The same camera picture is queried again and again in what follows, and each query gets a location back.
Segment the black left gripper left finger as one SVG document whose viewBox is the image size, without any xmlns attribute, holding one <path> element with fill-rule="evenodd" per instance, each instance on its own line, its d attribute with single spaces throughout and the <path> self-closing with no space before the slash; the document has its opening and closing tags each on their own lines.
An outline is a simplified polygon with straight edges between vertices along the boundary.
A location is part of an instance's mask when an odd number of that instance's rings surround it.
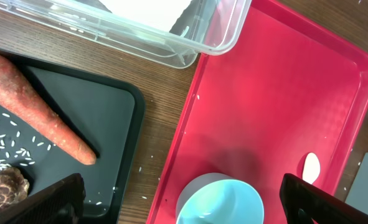
<svg viewBox="0 0 368 224">
<path fill-rule="evenodd" d="M 0 212 L 0 224 L 78 223 L 83 217 L 85 187 L 72 174 Z"/>
</svg>

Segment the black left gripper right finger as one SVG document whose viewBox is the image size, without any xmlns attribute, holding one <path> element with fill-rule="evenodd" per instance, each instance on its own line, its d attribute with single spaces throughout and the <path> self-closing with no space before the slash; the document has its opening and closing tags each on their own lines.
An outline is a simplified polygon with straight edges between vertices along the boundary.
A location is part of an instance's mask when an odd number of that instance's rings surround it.
<svg viewBox="0 0 368 224">
<path fill-rule="evenodd" d="M 368 215 L 305 182 L 285 174 L 280 200 L 287 224 L 368 224 Z"/>
</svg>

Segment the white plastic spoon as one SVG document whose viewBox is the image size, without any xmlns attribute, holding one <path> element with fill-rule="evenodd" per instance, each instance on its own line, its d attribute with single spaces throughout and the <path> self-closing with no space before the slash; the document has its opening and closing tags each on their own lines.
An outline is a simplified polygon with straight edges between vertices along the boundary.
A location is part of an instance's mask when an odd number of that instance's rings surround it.
<svg viewBox="0 0 368 224">
<path fill-rule="evenodd" d="M 319 177 L 320 172 L 321 165 L 317 155 L 313 152 L 308 153 L 304 160 L 302 179 L 309 184 L 313 184 Z"/>
</svg>

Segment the white rice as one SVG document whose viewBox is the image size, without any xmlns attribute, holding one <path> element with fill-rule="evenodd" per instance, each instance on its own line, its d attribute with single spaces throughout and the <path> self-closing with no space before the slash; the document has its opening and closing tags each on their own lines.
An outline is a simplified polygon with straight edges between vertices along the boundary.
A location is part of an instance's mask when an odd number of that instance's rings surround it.
<svg viewBox="0 0 368 224">
<path fill-rule="evenodd" d="M 0 171 L 12 166 L 33 168 L 56 147 L 18 117 L 0 111 Z"/>
</svg>

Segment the blue bowl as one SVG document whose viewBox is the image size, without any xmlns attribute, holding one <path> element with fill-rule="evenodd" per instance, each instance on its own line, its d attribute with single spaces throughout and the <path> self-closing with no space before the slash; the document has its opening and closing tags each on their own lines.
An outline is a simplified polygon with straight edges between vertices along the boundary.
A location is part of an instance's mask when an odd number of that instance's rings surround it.
<svg viewBox="0 0 368 224">
<path fill-rule="evenodd" d="M 264 216 L 251 185 L 215 172 L 189 182 L 176 204 L 176 224 L 263 224 Z"/>
</svg>

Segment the orange carrot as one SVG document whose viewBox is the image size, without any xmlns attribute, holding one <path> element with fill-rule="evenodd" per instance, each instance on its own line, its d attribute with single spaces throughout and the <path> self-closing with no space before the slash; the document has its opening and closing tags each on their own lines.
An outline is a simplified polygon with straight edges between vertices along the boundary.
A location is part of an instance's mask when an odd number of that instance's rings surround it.
<svg viewBox="0 0 368 224">
<path fill-rule="evenodd" d="M 88 144 L 61 120 L 18 68 L 3 56 L 0 56 L 0 105 L 82 164 L 96 163 L 97 157 Z"/>
</svg>

